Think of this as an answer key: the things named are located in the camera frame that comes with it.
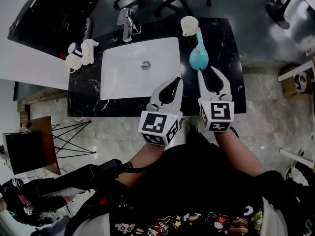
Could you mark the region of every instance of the red button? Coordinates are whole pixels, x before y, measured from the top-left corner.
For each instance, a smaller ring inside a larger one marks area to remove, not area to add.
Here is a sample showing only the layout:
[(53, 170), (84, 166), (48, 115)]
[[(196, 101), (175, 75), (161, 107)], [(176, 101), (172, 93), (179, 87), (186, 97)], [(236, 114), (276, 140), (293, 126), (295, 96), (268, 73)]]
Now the red button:
[(99, 199), (99, 204), (100, 205), (105, 205), (106, 204), (106, 200), (104, 198)]

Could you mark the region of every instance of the white cup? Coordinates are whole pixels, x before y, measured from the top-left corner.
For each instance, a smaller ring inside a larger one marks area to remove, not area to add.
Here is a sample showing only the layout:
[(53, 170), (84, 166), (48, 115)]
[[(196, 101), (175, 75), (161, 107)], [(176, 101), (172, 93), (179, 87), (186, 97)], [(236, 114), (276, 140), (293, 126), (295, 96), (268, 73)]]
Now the white cup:
[(68, 67), (69, 73), (74, 73), (76, 70), (80, 69), (82, 62), (79, 56), (76, 56), (73, 53), (70, 53), (65, 59), (65, 65)]
[(181, 19), (183, 36), (194, 36), (197, 33), (198, 20), (195, 17), (187, 16)]

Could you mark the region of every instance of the chrome faucet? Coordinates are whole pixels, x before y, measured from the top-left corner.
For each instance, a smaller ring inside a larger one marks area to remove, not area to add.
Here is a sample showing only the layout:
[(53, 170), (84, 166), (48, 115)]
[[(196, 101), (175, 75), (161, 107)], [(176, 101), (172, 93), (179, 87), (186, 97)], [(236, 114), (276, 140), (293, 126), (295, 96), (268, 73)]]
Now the chrome faucet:
[(141, 26), (134, 19), (129, 8), (124, 8), (120, 11), (117, 25), (125, 25), (123, 35), (124, 42), (131, 41), (134, 35), (141, 32)]

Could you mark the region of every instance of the countertop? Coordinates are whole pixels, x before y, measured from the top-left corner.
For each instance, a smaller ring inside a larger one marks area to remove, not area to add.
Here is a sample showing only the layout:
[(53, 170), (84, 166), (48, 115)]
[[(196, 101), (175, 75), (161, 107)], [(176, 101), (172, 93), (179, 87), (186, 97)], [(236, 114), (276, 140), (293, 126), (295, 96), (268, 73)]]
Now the countertop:
[[(209, 64), (203, 70), (211, 89), (219, 89), (219, 80), (210, 65), (219, 69), (230, 81), (235, 102), (235, 113), (246, 113), (243, 72), (232, 28), (224, 18), (198, 18)], [(184, 92), (181, 111), (184, 116), (199, 115), (200, 97), (197, 71), (190, 68), (189, 55), (197, 45), (195, 36), (183, 37), (180, 20), (165, 20), (142, 25), (141, 33), (129, 43), (177, 37), (179, 41), (181, 73)], [(70, 74), (68, 89), (68, 116), (72, 117), (136, 117), (146, 110), (150, 97), (100, 100), (100, 78), (103, 52), (126, 44), (123, 29), (95, 39), (99, 46), (94, 49), (94, 64), (83, 66)]]

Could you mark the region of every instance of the white rectangular sink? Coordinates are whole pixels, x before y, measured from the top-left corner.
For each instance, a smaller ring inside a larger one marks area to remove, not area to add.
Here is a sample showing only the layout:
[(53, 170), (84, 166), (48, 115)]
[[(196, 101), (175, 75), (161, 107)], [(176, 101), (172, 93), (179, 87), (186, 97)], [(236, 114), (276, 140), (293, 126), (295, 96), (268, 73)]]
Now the white rectangular sink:
[(151, 96), (155, 88), (174, 77), (181, 77), (176, 37), (111, 48), (103, 53), (100, 99)]

